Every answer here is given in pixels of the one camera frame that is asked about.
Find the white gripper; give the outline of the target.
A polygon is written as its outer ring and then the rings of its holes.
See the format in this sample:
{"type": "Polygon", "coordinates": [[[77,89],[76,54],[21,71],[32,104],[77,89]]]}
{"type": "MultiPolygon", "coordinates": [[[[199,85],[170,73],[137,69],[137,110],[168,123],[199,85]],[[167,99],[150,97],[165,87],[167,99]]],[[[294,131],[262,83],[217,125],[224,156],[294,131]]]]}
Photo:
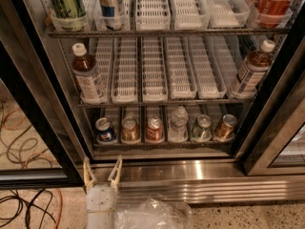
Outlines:
{"type": "Polygon", "coordinates": [[[111,185],[96,184],[90,159],[86,156],[83,161],[84,182],[86,194],[86,229],[114,229],[114,211],[117,202],[117,188],[121,178],[123,158],[118,156],[108,177],[111,185]]]}

